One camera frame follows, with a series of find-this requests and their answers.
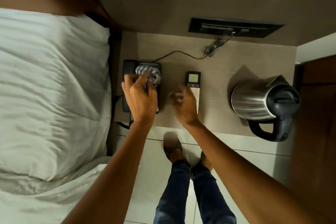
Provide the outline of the grey white striped cloth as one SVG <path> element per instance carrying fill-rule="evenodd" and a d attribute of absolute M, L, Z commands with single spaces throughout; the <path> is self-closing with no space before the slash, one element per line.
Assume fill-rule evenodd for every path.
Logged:
<path fill-rule="evenodd" d="M 147 83 L 152 82 L 153 86 L 156 88 L 161 83 L 161 67 L 158 63 L 139 63 L 135 68 L 135 73 L 137 75 L 142 75 L 150 71 L 149 76 L 147 77 L 143 87 L 146 89 Z"/>

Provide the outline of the person's left forearm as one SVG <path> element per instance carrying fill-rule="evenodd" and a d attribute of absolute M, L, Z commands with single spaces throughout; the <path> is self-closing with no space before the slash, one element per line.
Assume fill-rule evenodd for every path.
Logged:
<path fill-rule="evenodd" d="M 131 125 L 125 141 L 61 224 L 123 224 L 153 121 Z"/>

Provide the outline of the person's leg blue jeans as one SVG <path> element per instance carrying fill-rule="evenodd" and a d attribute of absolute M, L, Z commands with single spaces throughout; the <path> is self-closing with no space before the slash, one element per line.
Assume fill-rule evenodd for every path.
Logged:
<path fill-rule="evenodd" d="M 191 179 L 203 224 L 237 224 L 210 170 L 198 163 L 191 169 Z"/>
<path fill-rule="evenodd" d="M 185 224 L 190 180 L 190 165 L 184 159 L 174 162 L 157 205 L 153 224 Z"/>

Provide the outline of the person's right brown shoe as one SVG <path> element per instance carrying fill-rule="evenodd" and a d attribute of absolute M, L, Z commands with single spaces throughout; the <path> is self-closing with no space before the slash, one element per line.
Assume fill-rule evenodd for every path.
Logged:
<path fill-rule="evenodd" d="M 197 166 L 201 170 L 206 170 L 208 172 L 211 172 L 213 169 L 212 163 L 209 161 L 209 159 L 206 157 L 203 151 L 201 152 L 201 156 L 200 156 L 199 162 L 197 163 Z"/>

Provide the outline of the person's brown shoe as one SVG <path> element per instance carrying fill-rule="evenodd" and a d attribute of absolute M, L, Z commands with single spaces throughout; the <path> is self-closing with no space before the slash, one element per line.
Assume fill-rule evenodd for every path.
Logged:
<path fill-rule="evenodd" d="M 172 164 L 184 161 L 183 147 L 178 138 L 164 139 L 163 150 Z"/>
<path fill-rule="evenodd" d="M 211 172 L 213 169 L 212 163 L 209 161 L 209 159 L 206 157 L 203 151 L 201 152 L 201 156 L 200 156 L 199 162 L 197 163 L 197 166 L 201 170 L 206 170 L 208 172 Z"/>

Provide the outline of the person's right forearm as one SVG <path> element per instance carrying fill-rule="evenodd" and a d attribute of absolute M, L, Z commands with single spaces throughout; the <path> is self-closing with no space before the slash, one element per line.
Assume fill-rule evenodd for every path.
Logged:
<path fill-rule="evenodd" d="M 204 125 L 186 128 L 250 224 L 336 224 L 224 144 Z"/>

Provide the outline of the person's right leg blue jeans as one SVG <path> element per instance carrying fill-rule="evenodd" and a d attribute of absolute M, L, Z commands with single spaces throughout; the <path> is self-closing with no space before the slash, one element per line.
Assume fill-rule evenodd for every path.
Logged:
<path fill-rule="evenodd" d="M 203 224 L 237 224 L 210 170 L 198 163 L 191 169 L 191 179 Z"/>

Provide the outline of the person's left brown shoe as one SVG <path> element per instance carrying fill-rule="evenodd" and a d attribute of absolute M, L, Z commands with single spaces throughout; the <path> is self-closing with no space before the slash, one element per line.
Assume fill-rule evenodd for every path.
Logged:
<path fill-rule="evenodd" d="M 172 164 L 184 161 L 183 147 L 178 138 L 164 139 L 163 150 Z"/>

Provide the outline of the black desk telephone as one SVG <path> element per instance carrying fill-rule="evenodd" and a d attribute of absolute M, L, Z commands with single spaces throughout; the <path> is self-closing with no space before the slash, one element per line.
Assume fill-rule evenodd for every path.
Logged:
<path fill-rule="evenodd" d="M 137 60 L 124 60 L 123 61 L 123 76 L 122 79 L 124 79 L 125 74 L 135 74 L 135 68 L 138 66 L 139 63 L 156 63 L 156 62 L 140 62 Z M 156 87 L 157 89 L 157 100 L 159 101 L 160 97 L 160 85 Z"/>

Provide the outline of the black and white remote control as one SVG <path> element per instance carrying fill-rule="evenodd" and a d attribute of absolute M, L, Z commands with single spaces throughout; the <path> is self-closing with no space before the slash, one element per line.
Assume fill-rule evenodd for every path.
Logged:
<path fill-rule="evenodd" d="M 199 98 L 200 98 L 200 87 L 201 87 L 201 73 L 195 71 L 188 71 L 186 73 L 186 87 L 188 87 L 193 93 L 196 99 L 197 112 L 199 110 Z"/>

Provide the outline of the person's left hand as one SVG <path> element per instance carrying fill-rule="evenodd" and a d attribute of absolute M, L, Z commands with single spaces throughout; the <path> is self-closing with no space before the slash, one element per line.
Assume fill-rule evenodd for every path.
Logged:
<path fill-rule="evenodd" d="M 157 91 L 153 84 L 152 90 L 132 86 L 130 90 L 123 92 L 134 123 L 151 127 L 158 107 Z"/>

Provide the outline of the brown wooden door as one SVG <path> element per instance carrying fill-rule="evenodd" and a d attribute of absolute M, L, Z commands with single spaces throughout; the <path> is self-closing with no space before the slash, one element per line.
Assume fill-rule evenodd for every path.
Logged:
<path fill-rule="evenodd" d="M 289 185 L 305 201 L 336 208 L 336 55 L 299 66 L 301 108 Z"/>

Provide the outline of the white bed sheet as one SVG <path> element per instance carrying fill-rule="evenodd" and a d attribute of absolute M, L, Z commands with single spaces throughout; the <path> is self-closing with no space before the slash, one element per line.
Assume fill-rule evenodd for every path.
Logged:
<path fill-rule="evenodd" d="M 51 181 L 0 172 L 0 224 L 60 224 L 110 160 L 97 158 Z"/>

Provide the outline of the white pillow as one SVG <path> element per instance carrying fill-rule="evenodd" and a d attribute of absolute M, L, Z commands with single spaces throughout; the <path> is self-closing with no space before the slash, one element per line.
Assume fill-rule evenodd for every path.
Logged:
<path fill-rule="evenodd" d="M 0 9 L 0 172 L 52 180 L 106 156 L 110 30 Z"/>

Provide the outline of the black wall switch panel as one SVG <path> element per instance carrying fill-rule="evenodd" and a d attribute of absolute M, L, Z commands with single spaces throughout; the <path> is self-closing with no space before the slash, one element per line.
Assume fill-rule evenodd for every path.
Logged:
<path fill-rule="evenodd" d="M 192 17 L 188 32 L 263 39 L 283 26 L 273 22 Z"/>

